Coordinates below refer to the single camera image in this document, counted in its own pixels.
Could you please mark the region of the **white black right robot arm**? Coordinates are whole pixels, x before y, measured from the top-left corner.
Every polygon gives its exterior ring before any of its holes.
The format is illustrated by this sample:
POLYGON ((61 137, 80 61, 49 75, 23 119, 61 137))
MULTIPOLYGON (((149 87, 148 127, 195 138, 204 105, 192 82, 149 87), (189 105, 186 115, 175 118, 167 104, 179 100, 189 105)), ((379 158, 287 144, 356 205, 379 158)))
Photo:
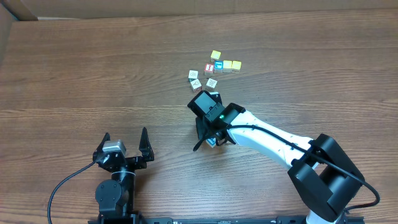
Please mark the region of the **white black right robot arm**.
POLYGON ((309 208, 307 223, 341 223, 343 212, 364 177, 330 136, 316 139, 290 134, 255 117, 242 106, 223 106, 218 93, 199 92, 187 105, 196 114, 200 142, 215 139, 250 147, 287 169, 309 208))

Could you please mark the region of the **blue letter P block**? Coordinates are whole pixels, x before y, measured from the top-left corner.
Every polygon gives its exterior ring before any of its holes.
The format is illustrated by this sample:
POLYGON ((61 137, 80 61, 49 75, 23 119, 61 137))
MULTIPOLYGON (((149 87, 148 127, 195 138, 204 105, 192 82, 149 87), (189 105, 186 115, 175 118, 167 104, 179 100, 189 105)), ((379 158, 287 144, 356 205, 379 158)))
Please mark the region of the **blue letter P block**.
POLYGON ((206 140, 206 143, 212 148, 216 146, 216 142, 217 142, 216 138, 209 138, 206 140))

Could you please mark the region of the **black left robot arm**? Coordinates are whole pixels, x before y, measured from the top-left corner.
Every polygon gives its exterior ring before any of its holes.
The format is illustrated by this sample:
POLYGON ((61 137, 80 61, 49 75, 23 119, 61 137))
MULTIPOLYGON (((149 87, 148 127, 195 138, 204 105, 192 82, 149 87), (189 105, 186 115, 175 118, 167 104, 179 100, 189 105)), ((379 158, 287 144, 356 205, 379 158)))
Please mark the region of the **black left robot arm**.
POLYGON ((126 157, 122 140, 112 141, 109 133, 93 153, 93 161, 111 173, 96 188, 95 199, 99 206, 98 223, 142 223, 140 212, 134 210, 136 170, 145 169, 154 160, 147 129, 142 129, 139 142, 140 156, 126 157))

